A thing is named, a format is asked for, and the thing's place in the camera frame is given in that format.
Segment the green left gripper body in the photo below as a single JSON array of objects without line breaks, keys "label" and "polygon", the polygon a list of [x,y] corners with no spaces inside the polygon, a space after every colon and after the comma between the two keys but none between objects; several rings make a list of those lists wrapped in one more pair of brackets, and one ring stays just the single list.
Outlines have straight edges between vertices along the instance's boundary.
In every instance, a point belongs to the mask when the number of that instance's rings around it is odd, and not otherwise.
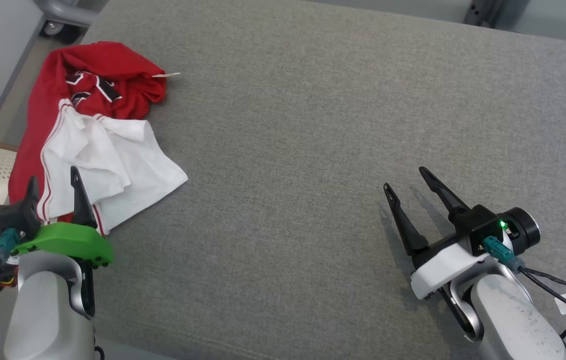
[{"label": "green left gripper body", "polygon": [[11,255],[25,255],[34,251],[80,259],[97,267],[106,267],[114,262],[113,248],[100,231],[74,223],[44,225],[32,240],[18,244]]}]

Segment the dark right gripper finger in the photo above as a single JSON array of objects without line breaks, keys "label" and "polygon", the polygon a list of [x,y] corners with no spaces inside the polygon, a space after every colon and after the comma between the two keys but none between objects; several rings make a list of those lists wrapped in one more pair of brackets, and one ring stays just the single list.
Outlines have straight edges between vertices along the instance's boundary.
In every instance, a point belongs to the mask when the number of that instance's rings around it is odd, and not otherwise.
[{"label": "dark right gripper finger", "polygon": [[470,210],[468,205],[456,196],[456,194],[441,182],[427,167],[420,166],[418,171],[430,191],[434,192],[440,198],[445,209],[448,211],[448,219],[454,219],[456,216],[465,214]]},{"label": "dark right gripper finger", "polygon": [[414,227],[390,184],[384,184],[384,193],[406,254],[419,255],[426,251],[429,248],[429,242]]}]

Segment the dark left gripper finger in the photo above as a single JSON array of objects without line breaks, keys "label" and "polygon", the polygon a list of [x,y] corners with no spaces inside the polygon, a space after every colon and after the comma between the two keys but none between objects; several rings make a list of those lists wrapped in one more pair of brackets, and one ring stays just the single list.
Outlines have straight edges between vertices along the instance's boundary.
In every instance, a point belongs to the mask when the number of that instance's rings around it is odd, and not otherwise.
[{"label": "dark left gripper finger", "polygon": [[27,183],[25,192],[24,203],[29,206],[36,206],[40,199],[39,181],[36,176],[31,176]]},{"label": "dark left gripper finger", "polygon": [[93,212],[93,205],[88,198],[77,166],[70,167],[70,184],[73,187],[73,217],[71,223],[97,228],[98,224]]}]

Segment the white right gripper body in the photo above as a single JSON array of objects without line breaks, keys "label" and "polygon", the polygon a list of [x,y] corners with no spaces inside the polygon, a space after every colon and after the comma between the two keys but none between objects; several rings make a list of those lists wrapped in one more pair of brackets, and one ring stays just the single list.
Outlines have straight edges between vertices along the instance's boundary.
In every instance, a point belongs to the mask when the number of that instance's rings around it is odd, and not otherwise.
[{"label": "white right gripper body", "polygon": [[459,235],[453,234],[429,244],[422,235],[410,236],[410,256],[415,267],[410,285],[418,300],[423,300],[488,256],[485,251],[473,255],[461,245],[461,240]]}]

